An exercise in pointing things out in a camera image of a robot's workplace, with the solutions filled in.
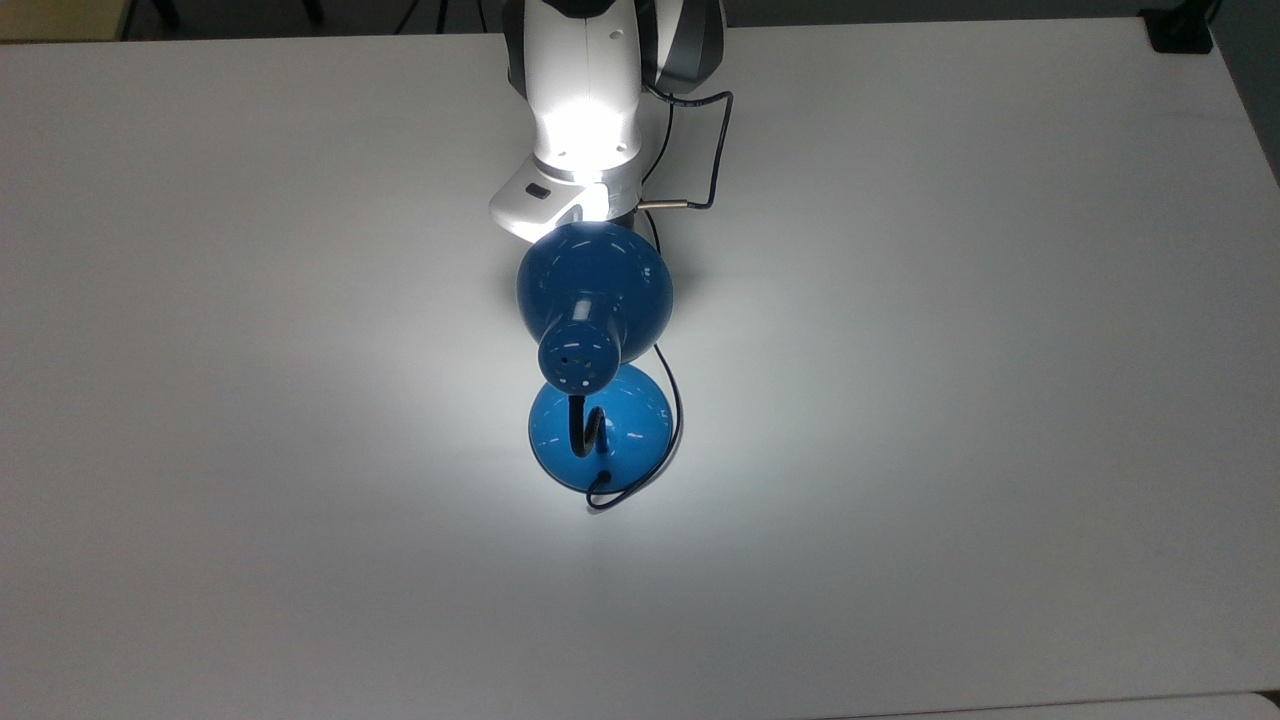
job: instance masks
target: black flexible neck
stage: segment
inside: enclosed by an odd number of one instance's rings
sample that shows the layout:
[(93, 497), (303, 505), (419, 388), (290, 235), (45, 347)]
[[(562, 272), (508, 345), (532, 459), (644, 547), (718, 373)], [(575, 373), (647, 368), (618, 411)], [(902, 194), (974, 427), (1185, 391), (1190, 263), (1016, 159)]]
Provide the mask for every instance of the black flexible neck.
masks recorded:
[(593, 446), (600, 454), (609, 451), (604, 442), (604, 409), (593, 407), (584, 425), (582, 411), (585, 406), (585, 396), (568, 396), (568, 445), (577, 457), (590, 455)]

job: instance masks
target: blue lamp base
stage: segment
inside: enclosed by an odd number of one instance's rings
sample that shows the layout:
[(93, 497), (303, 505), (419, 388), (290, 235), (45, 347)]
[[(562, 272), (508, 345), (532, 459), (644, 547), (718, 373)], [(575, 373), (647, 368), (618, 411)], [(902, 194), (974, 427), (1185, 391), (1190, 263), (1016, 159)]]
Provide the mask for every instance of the blue lamp base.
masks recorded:
[(585, 493), (602, 471), (599, 495), (622, 492), (662, 461), (671, 439), (671, 405), (653, 379), (623, 364), (604, 389), (586, 397), (586, 411), (604, 409), (604, 452), (586, 457), (570, 448), (568, 396), (547, 384), (529, 413), (529, 442), (543, 469), (562, 486)]

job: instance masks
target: black object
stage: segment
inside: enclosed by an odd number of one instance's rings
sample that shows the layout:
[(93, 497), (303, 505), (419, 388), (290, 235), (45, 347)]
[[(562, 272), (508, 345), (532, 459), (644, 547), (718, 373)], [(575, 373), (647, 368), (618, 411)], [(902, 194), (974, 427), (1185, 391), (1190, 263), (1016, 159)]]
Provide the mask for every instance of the black object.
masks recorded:
[(320, 0), (302, 0), (302, 6), (306, 8), (311, 24), (317, 26), (324, 22), (324, 8), (320, 6)]
[(547, 0), (566, 18), (586, 19), (603, 15), (617, 0)]
[(525, 83), (525, 0), (506, 0), (502, 4), (502, 36), (507, 40), (507, 82), (529, 100), (529, 86)]
[(151, 0), (151, 4), (160, 13), (160, 19), (164, 20), (164, 24), (169, 27), (182, 24), (182, 18), (178, 17), (178, 8), (173, 5), (173, 0)]
[[(160, 14), (160, 19), (165, 26), (175, 28), (182, 24), (182, 18), (178, 17), (178, 8), (173, 4), (173, 0), (151, 0), (151, 4), (155, 5), (156, 13)], [(317, 26), (324, 22), (324, 8), (320, 5), (320, 0), (302, 0), (302, 6), (306, 9), (307, 19), (311, 20), (311, 24)], [(132, 17), (125, 20), (125, 26), (128, 26), (129, 20), (132, 20)]]
[(1172, 10), (1146, 9), (1138, 13), (1147, 23), (1147, 38), (1156, 53), (1208, 55), (1213, 36), (1208, 32), (1217, 0), (1185, 0)]
[(685, 0), (671, 51), (658, 73), (658, 38), (653, 0), (636, 3), (640, 18), (640, 64), (645, 85), (662, 92), (692, 92), (724, 59), (724, 17), (719, 0)]
[(585, 406), (585, 396), (568, 396), (568, 445), (573, 450), (573, 455), (579, 457), (586, 457), (591, 454), (593, 448), (602, 454), (609, 451), (604, 445), (605, 436), (600, 432), (600, 425), (604, 424), (604, 410), (591, 407), (591, 414), (588, 415), (586, 425), (584, 427), (582, 410)]
[(442, 35), (444, 32), (444, 19), (448, 17), (449, 0), (440, 0), (440, 9), (435, 13), (435, 35)]

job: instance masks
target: lamp shade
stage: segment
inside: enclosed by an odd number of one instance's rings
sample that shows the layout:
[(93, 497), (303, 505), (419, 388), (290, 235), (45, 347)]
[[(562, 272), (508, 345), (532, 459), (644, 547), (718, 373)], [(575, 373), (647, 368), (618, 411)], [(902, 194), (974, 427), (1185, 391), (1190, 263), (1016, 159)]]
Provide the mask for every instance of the lamp shade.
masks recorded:
[(516, 297), (547, 383), (567, 395), (591, 395), (667, 327), (671, 273), (635, 232), (571, 223), (530, 246)]

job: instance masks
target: black cable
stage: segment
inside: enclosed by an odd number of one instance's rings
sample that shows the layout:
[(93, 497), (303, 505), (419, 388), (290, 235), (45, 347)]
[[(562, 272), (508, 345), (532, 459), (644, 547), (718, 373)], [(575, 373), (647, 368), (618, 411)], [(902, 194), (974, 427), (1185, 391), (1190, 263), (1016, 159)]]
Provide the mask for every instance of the black cable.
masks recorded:
[(668, 102), (667, 104), (667, 135), (662, 136), (662, 149), (658, 150), (658, 156), (654, 158), (653, 159), (653, 164), (649, 165), (649, 172), (644, 174), (644, 178), (641, 178), (641, 181), (640, 181), (641, 186), (644, 183), (649, 182), (649, 176), (652, 176), (653, 172), (658, 169), (658, 163), (662, 163), (662, 156), (667, 154), (667, 145), (671, 142), (671, 124), (675, 122), (675, 119), (676, 119), (676, 106), (672, 105), (671, 102)]
[(721, 120), (721, 136), (719, 141), (716, 143), (716, 160), (712, 163), (712, 183), (710, 188), (707, 191), (707, 202), (695, 202), (689, 199), (680, 200), (650, 200), (641, 204), (641, 209), (646, 209), (644, 205), (650, 208), (654, 206), (667, 206), (667, 208), (692, 208), (694, 210), (707, 210), (716, 202), (716, 186), (719, 183), (719, 164), (721, 158), (724, 155), (724, 138), (728, 136), (728, 122), (730, 117), (733, 114), (733, 94), (724, 91), (717, 92), (707, 97), (699, 97), (696, 100), (685, 100), (676, 97), (675, 95), (667, 95), (652, 85), (645, 85), (645, 88), (654, 95), (654, 97), (667, 102), (673, 108), (703, 108), (713, 102), (724, 101), (724, 119)]
[(404, 17), (401, 18), (401, 24), (396, 26), (396, 32), (393, 32), (392, 35), (399, 35), (404, 29), (404, 26), (408, 24), (408, 19), (413, 17), (413, 10), (416, 9), (417, 9), (417, 0), (413, 0), (412, 3), (408, 4), (408, 10), (404, 12)]
[[(658, 238), (658, 225), (653, 222), (653, 214), (645, 210), (644, 215), (648, 218), (649, 228), (653, 231), (653, 246), (659, 254), (662, 254), (662, 240)], [(604, 511), (611, 507), (616, 507), (623, 500), (640, 492), (649, 484), (649, 482), (667, 469), (672, 456), (676, 455), (676, 450), (680, 447), (680, 439), (685, 437), (685, 400), (680, 396), (680, 386), (676, 384), (676, 374), (671, 372), (671, 364), (667, 363), (667, 356), (662, 354), (662, 348), (654, 345), (653, 351), (658, 354), (658, 360), (662, 361), (662, 368), (667, 372), (667, 382), (671, 383), (671, 395), (676, 400), (676, 427), (671, 432), (671, 438), (667, 441), (667, 450), (663, 451), (662, 459), (658, 460), (658, 464), (644, 475), (640, 475), (640, 479), (631, 483), (631, 487), (623, 489), (605, 502), (596, 502), (594, 497), (600, 495), (600, 488), (609, 484), (609, 480), (613, 478), (607, 471), (600, 473), (595, 480), (591, 482), (591, 486), (586, 488), (586, 505), (591, 510)]]
[(568, 396), (568, 446), (577, 457), (586, 457), (593, 447), (600, 452), (608, 452), (605, 436), (600, 432), (604, 424), (604, 409), (591, 407), (591, 415), (582, 427), (582, 410), (586, 406), (586, 396)]
[(440, 0), (440, 12), (435, 14), (435, 35), (444, 32), (444, 18), (449, 14), (449, 0)]

